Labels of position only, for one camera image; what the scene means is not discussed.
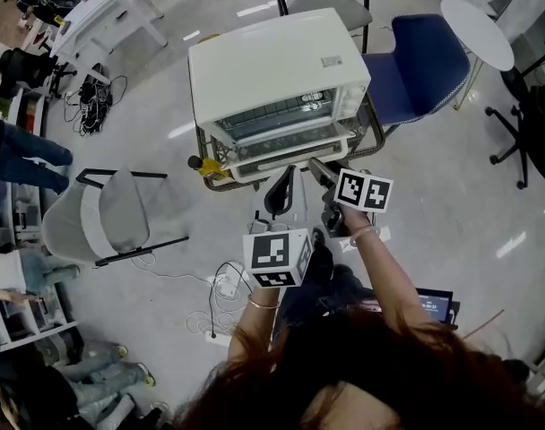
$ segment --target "blue jeans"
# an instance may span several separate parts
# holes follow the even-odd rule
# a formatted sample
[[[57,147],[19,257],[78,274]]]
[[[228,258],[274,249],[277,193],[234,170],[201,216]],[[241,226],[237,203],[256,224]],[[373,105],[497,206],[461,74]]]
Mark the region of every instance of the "blue jeans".
[[[24,158],[40,158],[53,166],[70,166],[72,153],[50,140],[28,133],[15,125],[5,125],[0,147],[0,180],[48,188],[61,194],[69,180],[53,170]]]
[[[334,267],[330,250],[316,244],[302,285],[287,288],[282,298],[273,338],[276,339],[283,324],[289,327],[300,326],[312,317],[321,317],[327,312],[335,313],[372,298],[372,289],[363,287],[348,266]]]
[[[74,390],[77,408],[83,408],[147,379],[147,375],[138,365],[123,363],[123,371],[111,379],[98,383],[81,383],[91,374],[103,371],[120,360],[117,346],[109,346],[95,357],[85,358],[76,365],[56,366],[56,370],[67,379]]]
[[[77,277],[78,268],[74,264],[56,266],[50,258],[29,248],[20,249],[19,254],[25,286],[30,293],[37,295],[46,286]]]

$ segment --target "label sticker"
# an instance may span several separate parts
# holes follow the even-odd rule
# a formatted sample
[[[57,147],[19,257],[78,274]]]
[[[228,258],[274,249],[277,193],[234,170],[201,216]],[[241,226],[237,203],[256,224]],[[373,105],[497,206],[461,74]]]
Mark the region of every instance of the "label sticker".
[[[323,57],[324,67],[334,67],[335,65],[341,65],[342,58],[340,56]]]

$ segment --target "gray chair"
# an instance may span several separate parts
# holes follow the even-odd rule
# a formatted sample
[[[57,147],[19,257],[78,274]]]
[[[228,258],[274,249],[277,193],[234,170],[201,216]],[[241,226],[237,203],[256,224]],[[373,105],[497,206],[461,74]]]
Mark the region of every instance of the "gray chair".
[[[104,185],[87,176],[110,176]],[[144,247],[150,230],[134,177],[166,178],[166,174],[130,172],[127,169],[85,169],[59,196],[43,218],[42,236],[49,252],[68,262],[96,267],[149,254],[153,250],[188,240],[188,236]],[[82,199],[87,186],[101,190],[99,217],[116,255],[101,258],[91,249],[82,225]]]
[[[370,0],[364,0],[364,5],[356,0],[295,0],[290,5],[287,5],[286,0],[277,0],[277,3],[281,16],[322,8],[334,8],[349,31],[359,29],[360,27],[364,28],[362,34],[362,53],[366,53],[368,25],[372,22],[372,14],[369,11]]]

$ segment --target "white cable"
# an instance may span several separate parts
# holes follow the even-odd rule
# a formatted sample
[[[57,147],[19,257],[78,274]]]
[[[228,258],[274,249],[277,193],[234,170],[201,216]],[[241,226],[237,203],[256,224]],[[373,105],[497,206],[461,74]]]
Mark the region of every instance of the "white cable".
[[[152,258],[153,258],[152,262],[145,261],[141,256],[137,256],[136,259],[139,260],[145,266],[153,266],[157,262],[157,257],[155,256],[155,254],[153,252],[150,252],[148,254],[150,256],[152,256]],[[144,269],[144,268],[142,268],[140,266],[137,266],[137,264],[135,264],[134,260],[135,260],[135,258],[131,258],[129,261],[131,262],[131,264],[136,269],[138,269],[139,271],[147,272],[147,273],[152,274],[152,275],[154,275],[156,277],[163,277],[165,279],[183,279],[183,278],[186,278],[186,277],[190,277],[190,278],[193,278],[195,280],[198,280],[198,281],[202,282],[205,285],[212,286],[212,298],[213,298],[212,302],[213,302],[214,308],[215,308],[214,312],[217,313],[217,314],[215,314],[213,316],[215,332],[219,332],[221,334],[228,334],[228,335],[232,334],[232,328],[233,328],[233,326],[235,325],[235,322],[236,322],[235,318],[233,317],[233,314],[245,309],[246,305],[242,305],[241,307],[238,307],[237,309],[228,310],[228,309],[223,309],[219,305],[219,300],[227,301],[228,303],[236,303],[237,301],[240,301],[240,299],[242,298],[242,293],[238,289],[238,285],[241,284],[241,280],[244,280],[244,278],[242,277],[242,274],[243,274],[243,271],[244,271],[243,264],[241,264],[240,262],[235,262],[235,261],[225,262],[225,263],[228,263],[230,267],[235,269],[240,275],[238,285],[236,287],[234,287],[233,297],[227,297],[226,295],[223,295],[218,290],[219,283],[224,279],[224,272],[220,273],[219,275],[216,275],[214,277],[214,279],[212,280],[212,282],[210,282],[209,280],[201,279],[200,277],[197,277],[197,276],[195,276],[193,274],[182,274],[182,275],[178,275],[178,276],[173,276],[173,275],[169,275],[169,274],[159,274],[158,272],[150,271],[148,269]],[[233,266],[233,263],[239,265],[240,269],[238,269],[237,266]],[[201,318],[200,320],[197,321],[196,331],[195,331],[194,329],[189,328],[189,319],[193,315],[196,315],[196,314],[203,315],[204,318]],[[223,317],[223,316],[228,317],[229,319],[227,321],[221,320],[221,317]],[[187,317],[185,317],[185,328],[191,334],[198,334],[198,333],[201,333],[201,332],[205,332],[210,327],[211,327],[211,316],[209,314],[207,314],[205,311],[193,311]]]

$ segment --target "round white table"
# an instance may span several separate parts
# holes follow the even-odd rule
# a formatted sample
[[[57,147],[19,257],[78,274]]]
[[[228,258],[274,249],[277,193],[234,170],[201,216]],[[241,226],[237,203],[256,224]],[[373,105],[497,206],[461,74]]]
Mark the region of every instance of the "round white table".
[[[476,56],[462,100],[454,105],[459,110],[484,63],[507,72],[514,68],[514,51],[501,29],[480,8],[463,0],[442,0],[440,8],[455,36]]]

